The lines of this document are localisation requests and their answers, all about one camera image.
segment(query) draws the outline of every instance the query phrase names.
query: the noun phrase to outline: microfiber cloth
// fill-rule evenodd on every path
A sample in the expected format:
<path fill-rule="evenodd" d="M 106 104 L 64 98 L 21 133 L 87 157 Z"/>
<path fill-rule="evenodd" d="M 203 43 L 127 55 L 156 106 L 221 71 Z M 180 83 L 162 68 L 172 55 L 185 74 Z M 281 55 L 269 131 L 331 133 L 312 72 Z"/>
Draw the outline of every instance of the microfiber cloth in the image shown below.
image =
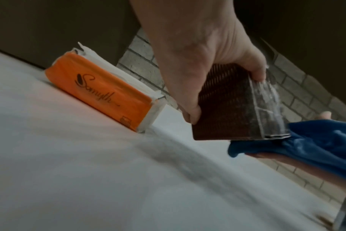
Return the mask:
<path fill-rule="evenodd" d="M 289 123 L 290 138 L 231 141 L 229 156 L 277 153 L 346 178 L 346 122 L 312 120 Z"/>

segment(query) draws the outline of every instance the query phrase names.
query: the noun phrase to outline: orange tissue pack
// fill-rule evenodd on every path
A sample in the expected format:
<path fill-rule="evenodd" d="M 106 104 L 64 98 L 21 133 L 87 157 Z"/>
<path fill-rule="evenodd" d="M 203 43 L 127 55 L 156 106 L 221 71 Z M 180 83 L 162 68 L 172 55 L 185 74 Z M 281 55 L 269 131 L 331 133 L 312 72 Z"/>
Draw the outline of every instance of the orange tissue pack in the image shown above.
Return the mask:
<path fill-rule="evenodd" d="M 145 131 L 166 104 L 154 91 L 80 44 L 45 70 L 47 78 L 98 111 L 136 132 Z"/>

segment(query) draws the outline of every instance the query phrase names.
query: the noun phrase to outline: white table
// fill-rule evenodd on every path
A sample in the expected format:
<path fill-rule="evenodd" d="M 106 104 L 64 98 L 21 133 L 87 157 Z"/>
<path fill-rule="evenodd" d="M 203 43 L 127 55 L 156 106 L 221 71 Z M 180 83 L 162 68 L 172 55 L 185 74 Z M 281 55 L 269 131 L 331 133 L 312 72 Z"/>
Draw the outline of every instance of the white table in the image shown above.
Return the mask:
<path fill-rule="evenodd" d="M 324 230 L 272 169 L 197 142 L 166 106 L 136 134 L 0 55 L 0 230 Z"/>

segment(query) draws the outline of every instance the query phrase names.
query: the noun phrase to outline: brown tissue box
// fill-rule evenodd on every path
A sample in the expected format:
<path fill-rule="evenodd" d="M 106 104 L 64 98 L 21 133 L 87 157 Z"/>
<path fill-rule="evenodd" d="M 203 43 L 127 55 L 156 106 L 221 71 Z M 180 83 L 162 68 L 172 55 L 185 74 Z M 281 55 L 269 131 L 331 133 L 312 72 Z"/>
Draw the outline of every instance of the brown tissue box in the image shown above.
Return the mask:
<path fill-rule="evenodd" d="M 198 96 L 195 140 L 265 140 L 290 136 L 273 76 L 256 82 L 235 64 L 214 64 Z"/>

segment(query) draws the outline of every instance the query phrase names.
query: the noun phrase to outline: brick wall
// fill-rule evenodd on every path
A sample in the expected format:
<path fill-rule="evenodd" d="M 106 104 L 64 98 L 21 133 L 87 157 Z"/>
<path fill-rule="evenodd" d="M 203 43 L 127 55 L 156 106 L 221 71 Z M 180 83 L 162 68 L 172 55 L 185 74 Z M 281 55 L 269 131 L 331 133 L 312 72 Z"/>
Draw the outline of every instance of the brick wall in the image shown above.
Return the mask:
<path fill-rule="evenodd" d="M 177 103 L 164 86 L 149 40 L 141 29 L 117 67 L 152 89 L 161 90 L 168 103 L 177 108 Z M 331 111 L 333 119 L 346 121 L 346 105 L 281 54 L 278 54 L 269 71 L 276 78 L 284 116 L 290 122 L 313 119 L 323 111 Z M 260 161 L 337 208 L 346 197 L 345 191 L 300 169 L 273 160 Z"/>

